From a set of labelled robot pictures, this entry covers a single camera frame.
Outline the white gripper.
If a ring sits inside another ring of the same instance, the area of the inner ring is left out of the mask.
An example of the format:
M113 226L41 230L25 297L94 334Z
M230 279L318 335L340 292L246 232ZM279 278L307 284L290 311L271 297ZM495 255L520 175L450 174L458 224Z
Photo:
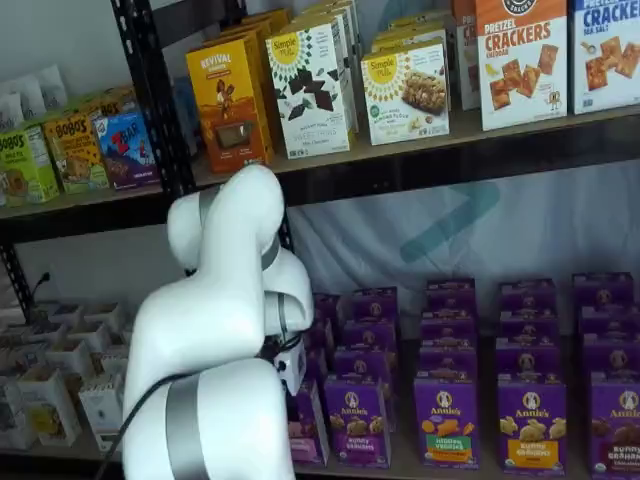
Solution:
M290 349L278 353L274 359L274 366L288 392L297 393L306 373L306 352L304 345L297 344Z

